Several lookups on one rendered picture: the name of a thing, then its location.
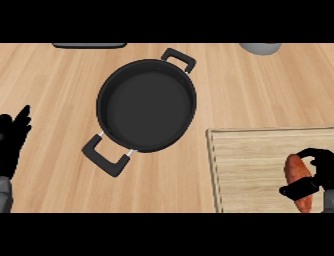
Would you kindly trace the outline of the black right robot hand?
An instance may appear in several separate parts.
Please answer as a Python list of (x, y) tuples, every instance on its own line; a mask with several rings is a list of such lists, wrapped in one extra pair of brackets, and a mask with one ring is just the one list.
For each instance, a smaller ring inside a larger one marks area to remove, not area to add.
[(334, 153), (326, 149), (306, 148), (297, 153), (297, 157), (298, 159), (313, 157), (310, 164), (316, 167), (316, 173), (279, 188), (279, 193), (291, 200), (311, 195), (319, 188), (334, 190)]

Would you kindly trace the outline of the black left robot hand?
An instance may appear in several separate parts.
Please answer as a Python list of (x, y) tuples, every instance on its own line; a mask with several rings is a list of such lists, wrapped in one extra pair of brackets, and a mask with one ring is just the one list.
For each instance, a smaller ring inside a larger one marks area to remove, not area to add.
[(0, 176), (13, 177), (21, 149), (31, 130), (29, 106), (25, 106), (16, 117), (0, 115)]

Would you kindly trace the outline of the orange sweet potato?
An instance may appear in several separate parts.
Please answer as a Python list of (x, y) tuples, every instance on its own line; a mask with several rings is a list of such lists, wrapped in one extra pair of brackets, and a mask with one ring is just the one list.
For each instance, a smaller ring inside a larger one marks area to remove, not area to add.
[[(304, 165), (304, 162), (297, 154), (291, 154), (285, 160), (283, 173), (286, 183), (292, 184), (304, 177), (310, 177), (310, 171)], [(301, 213), (311, 212), (311, 196), (306, 196), (304, 198), (294, 201), (295, 207)]]

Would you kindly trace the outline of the pale wooden tray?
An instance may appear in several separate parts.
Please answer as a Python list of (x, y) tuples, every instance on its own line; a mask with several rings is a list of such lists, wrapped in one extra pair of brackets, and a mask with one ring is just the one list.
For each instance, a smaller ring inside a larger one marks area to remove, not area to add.
[(295, 213), (279, 194), (286, 157), (306, 148), (334, 152), (334, 126), (205, 131), (214, 209), (218, 213)]

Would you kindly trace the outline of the dark grey flat appliance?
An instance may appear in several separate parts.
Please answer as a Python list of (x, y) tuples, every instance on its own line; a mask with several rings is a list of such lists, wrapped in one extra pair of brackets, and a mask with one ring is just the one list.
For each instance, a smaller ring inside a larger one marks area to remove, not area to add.
[(52, 45), (62, 49), (117, 49), (125, 47), (127, 43), (52, 43)]

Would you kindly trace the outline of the grey round bowl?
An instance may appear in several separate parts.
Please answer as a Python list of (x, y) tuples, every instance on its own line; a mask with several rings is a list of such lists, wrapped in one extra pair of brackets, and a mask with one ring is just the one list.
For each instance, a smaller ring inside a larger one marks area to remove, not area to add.
[(280, 43), (241, 43), (241, 47), (254, 55), (272, 55), (280, 48)]

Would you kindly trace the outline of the black two-handled pot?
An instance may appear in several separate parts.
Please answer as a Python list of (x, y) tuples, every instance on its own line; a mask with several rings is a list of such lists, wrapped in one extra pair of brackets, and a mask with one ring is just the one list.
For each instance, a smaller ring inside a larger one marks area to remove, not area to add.
[(195, 59), (168, 48), (158, 59), (120, 67), (103, 82), (96, 98), (100, 133), (81, 152), (111, 176), (118, 176), (130, 156), (112, 162), (96, 151), (109, 138), (128, 152), (152, 153), (183, 136), (195, 116), (196, 92), (189, 73)]

